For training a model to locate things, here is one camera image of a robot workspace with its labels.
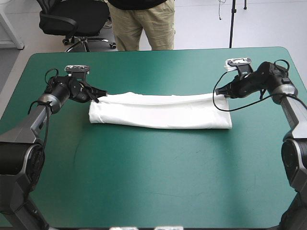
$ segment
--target office chair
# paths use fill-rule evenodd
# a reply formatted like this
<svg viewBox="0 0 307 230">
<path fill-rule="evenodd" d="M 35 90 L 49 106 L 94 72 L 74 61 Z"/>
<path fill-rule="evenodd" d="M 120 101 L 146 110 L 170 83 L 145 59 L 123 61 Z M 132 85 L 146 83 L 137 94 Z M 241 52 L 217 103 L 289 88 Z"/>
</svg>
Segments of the office chair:
<svg viewBox="0 0 307 230">
<path fill-rule="evenodd" d="M 109 16 L 105 2 L 96 0 L 37 0 L 42 8 L 39 27 L 48 35 L 63 35 L 64 45 L 73 44 L 65 52 L 83 45 L 90 52 L 88 42 L 103 41 L 111 49 L 116 44 L 98 36 Z"/>
</svg>

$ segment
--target green table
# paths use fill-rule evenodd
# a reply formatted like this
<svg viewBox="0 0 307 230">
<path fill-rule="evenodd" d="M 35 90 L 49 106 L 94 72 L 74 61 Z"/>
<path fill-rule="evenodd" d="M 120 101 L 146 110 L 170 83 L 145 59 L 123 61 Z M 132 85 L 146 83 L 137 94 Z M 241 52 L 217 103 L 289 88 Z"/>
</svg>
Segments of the green table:
<svg viewBox="0 0 307 230">
<path fill-rule="evenodd" d="M 88 81 L 110 94 L 211 92 L 228 58 L 286 59 L 290 78 L 307 92 L 281 47 L 33 55 L 0 120 L 16 125 L 45 88 L 44 74 L 68 64 L 91 67 Z M 228 74 L 221 86 L 233 79 Z M 229 100 L 231 108 L 255 101 Z M 31 197 L 54 227 L 277 225 L 295 192 L 280 149 L 288 123 L 266 100 L 231 114 L 232 130 L 159 130 L 90 124 L 89 104 L 67 102 L 51 117 L 46 163 Z M 1 226 L 9 224 L 1 218 Z"/>
</svg>

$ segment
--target person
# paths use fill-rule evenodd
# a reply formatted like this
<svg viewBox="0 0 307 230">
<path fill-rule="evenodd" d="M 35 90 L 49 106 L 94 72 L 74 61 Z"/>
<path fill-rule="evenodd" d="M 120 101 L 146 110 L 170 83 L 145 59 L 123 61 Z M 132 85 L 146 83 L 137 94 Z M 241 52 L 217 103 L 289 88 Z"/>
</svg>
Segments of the person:
<svg viewBox="0 0 307 230">
<path fill-rule="evenodd" d="M 152 50 L 174 49 L 175 0 L 108 0 L 118 51 L 139 50 L 144 30 Z"/>
</svg>

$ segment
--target black cable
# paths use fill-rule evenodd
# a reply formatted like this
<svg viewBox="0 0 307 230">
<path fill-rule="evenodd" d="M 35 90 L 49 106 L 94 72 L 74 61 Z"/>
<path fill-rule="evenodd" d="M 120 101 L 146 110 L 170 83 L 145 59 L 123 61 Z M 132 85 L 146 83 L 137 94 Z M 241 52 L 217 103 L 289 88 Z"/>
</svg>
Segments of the black cable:
<svg viewBox="0 0 307 230">
<path fill-rule="evenodd" d="M 46 82 L 46 84 L 48 84 L 48 82 L 47 82 L 47 80 L 46 80 L 47 74 L 49 74 L 49 73 L 50 73 L 51 71 L 53 71 L 53 70 L 56 71 L 56 75 L 55 75 L 54 77 L 55 77 L 55 78 L 58 77 L 58 75 L 59 75 L 59 70 L 58 70 L 58 69 L 50 69 L 50 70 L 48 70 L 48 71 L 45 73 L 45 82 Z"/>
<path fill-rule="evenodd" d="M 227 74 L 227 72 L 225 72 L 225 73 L 220 77 L 220 79 L 217 81 L 217 83 L 215 84 L 215 86 L 214 86 L 214 88 L 213 88 L 213 96 L 212 96 L 213 104 L 214 104 L 215 108 L 217 108 L 217 109 L 220 110 L 220 111 L 223 111 L 223 112 L 233 112 L 233 111 L 236 111 L 236 110 L 239 110 L 239 109 L 244 109 L 244 108 L 246 108 L 246 107 L 249 107 L 249 106 L 251 106 L 251 105 L 257 104 L 257 103 L 259 103 L 259 102 L 262 102 L 262 101 L 264 101 L 264 100 L 266 100 L 266 99 L 268 99 L 268 98 L 271 98 L 271 97 L 273 97 L 273 96 L 276 96 L 276 95 L 282 95 L 282 96 L 286 96 L 286 97 L 290 97 L 290 98 L 292 98 L 292 99 L 295 99 L 295 100 L 297 100 L 298 102 L 300 102 L 300 103 L 307 109 L 307 105 L 305 105 L 304 102 L 303 102 L 302 100 L 300 100 L 299 98 L 297 98 L 295 95 L 289 94 L 289 93 L 274 93 L 274 94 L 271 94 L 271 95 L 269 95 L 269 96 L 267 96 L 267 97 L 265 97 L 265 98 L 263 98 L 263 99 L 260 99 L 260 100 L 258 100 L 258 101 L 255 101 L 255 102 L 253 102 L 253 103 L 244 105 L 244 106 L 239 107 L 239 108 L 236 108 L 236 109 L 230 109 L 230 110 L 221 109 L 221 108 L 219 108 L 219 107 L 215 104 L 214 92 L 215 92 L 216 86 L 218 85 L 218 83 L 221 81 L 221 79 L 223 78 L 223 76 L 224 76 L 225 74 Z"/>
<path fill-rule="evenodd" d="M 221 2 L 222 2 L 222 3 L 225 3 L 226 0 L 225 0 L 225 1 L 218 0 L 218 1 L 219 1 L 219 18 L 220 18 L 220 20 L 221 20 L 221 19 L 222 19 L 222 18 L 221 18 Z"/>
<path fill-rule="evenodd" d="M 43 150 L 42 150 L 42 151 L 44 152 L 44 151 L 45 151 L 45 147 L 46 147 L 46 142 L 47 142 L 48 128 L 49 128 L 49 117 L 50 117 L 50 114 L 49 114 L 48 108 L 50 108 L 50 111 L 52 112 L 52 107 L 51 107 L 51 105 L 50 105 L 51 102 L 33 101 L 33 102 L 30 104 L 30 107 L 29 107 L 29 110 L 28 110 L 28 114 L 30 114 L 31 109 L 32 109 L 32 106 L 33 106 L 35 103 L 38 103 L 38 105 L 44 105 L 45 108 L 46 108 L 46 113 L 47 113 L 47 119 L 46 119 L 46 132 L 45 132 L 45 138 L 44 138 Z"/>
<path fill-rule="evenodd" d="M 59 75 L 59 70 L 58 69 L 50 69 L 50 70 L 48 70 L 46 73 L 45 73 L 45 82 L 46 82 L 46 84 L 48 85 L 48 89 L 49 90 L 51 90 L 52 89 L 52 85 L 51 85 L 51 83 L 49 83 L 49 81 L 47 82 L 47 80 L 46 80 L 46 77 L 47 77 L 47 74 L 49 74 L 51 71 L 53 71 L 53 70 L 55 70 L 56 71 L 56 75 L 54 76 L 54 79 L 56 79 L 57 77 L 58 77 L 58 75 Z"/>
</svg>

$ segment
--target white towel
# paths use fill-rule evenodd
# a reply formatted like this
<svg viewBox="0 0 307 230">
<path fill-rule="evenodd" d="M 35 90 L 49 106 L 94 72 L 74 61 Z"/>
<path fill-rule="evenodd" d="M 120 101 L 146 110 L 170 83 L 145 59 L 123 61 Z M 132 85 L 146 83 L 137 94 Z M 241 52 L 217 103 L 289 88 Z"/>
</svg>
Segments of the white towel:
<svg viewBox="0 0 307 230">
<path fill-rule="evenodd" d="M 228 109 L 223 95 L 214 97 L 218 107 Z M 231 128 L 230 113 L 217 110 L 212 93 L 192 96 L 149 96 L 132 92 L 100 97 L 91 102 L 91 123 L 165 129 Z"/>
</svg>

